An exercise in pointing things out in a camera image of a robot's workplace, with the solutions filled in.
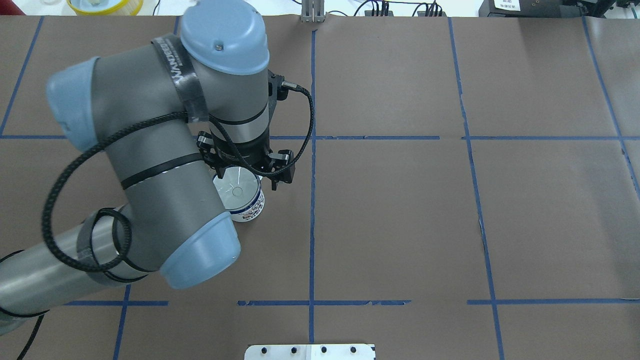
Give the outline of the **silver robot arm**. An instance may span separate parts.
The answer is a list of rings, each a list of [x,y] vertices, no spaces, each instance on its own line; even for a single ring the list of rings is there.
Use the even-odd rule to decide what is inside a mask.
[[[43,241],[1,260],[1,333],[55,306],[160,272],[187,289],[240,254],[210,175],[233,166],[291,183],[298,157],[274,152],[277,101],[301,88],[268,70],[263,16],[244,0],[200,0],[180,34],[94,57],[50,77],[46,98],[80,156],[58,176],[41,213]],[[53,210],[80,165],[105,152],[126,204],[53,234]]]

